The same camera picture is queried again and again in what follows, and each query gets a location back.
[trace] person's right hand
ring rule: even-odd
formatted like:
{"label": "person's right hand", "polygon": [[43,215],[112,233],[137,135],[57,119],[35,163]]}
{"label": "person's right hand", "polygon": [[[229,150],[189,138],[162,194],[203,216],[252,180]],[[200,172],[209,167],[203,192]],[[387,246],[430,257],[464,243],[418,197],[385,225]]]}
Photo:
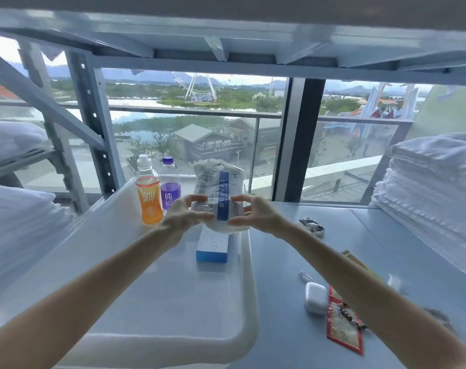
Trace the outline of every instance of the person's right hand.
{"label": "person's right hand", "polygon": [[242,194],[231,197],[231,200],[233,202],[248,202],[250,206],[244,208],[245,216],[232,217],[228,220],[228,224],[230,225],[248,225],[278,237],[288,223],[284,217],[274,210],[265,198]]}

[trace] white tray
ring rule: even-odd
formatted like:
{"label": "white tray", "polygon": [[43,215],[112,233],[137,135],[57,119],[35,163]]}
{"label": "white tray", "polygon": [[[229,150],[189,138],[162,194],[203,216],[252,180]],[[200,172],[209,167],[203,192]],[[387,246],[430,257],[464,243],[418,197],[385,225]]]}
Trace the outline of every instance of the white tray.
{"label": "white tray", "polygon": [[[200,229],[152,264],[59,365],[151,368],[246,355],[259,331],[248,232],[230,237],[227,263],[197,263]],[[129,181],[2,295],[0,326],[145,230]]]}

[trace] face mask package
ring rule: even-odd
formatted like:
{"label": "face mask package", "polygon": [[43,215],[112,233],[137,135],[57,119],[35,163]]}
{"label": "face mask package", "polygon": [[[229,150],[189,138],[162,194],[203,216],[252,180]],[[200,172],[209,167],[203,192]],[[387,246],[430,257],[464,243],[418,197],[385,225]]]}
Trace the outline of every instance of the face mask package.
{"label": "face mask package", "polygon": [[209,229],[224,234],[247,230],[248,226],[238,227],[228,225],[228,219],[243,216],[243,202],[233,202],[231,197],[243,194],[245,172],[226,163],[222,159],[206,159],[194,162],[197,176],[194,194],[205,194],[207,202],[193,202],[194,211],[213,213],[216,218],[205,222]]}

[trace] plastic bottle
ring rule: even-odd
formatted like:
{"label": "plastic bottle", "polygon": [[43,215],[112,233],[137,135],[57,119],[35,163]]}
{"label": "plastic bottle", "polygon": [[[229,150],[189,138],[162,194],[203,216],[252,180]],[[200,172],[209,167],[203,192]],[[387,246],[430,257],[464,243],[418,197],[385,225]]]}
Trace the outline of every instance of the plastic bottle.
{"label": "plastic bottle", "polygon": [[167,211],[175,199],[180,198],[180,177],[175,173],[174,160],[171,156],[163,157],[163,168],[160,176],[161,201],[163,210]]}
{"label": "plastic bottle", "polygon": [[136,185],[146,225],[159,223],[163,219],[160,199],[160,178],[146,154],[139,155]]}

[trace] purple drink bottle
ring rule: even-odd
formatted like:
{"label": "purple drink bottle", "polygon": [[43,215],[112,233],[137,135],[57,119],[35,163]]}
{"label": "purple drink bottle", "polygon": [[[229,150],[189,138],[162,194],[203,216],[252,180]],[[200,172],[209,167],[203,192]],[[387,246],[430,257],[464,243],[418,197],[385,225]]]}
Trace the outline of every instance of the purple drink bottle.
{"label": "purple drink bottle", "polygon": [[174,160],[171,156],[163,157],[160,184],[163,211],[167,211],[175,199],[181,196],[180,176],[175,172]]}

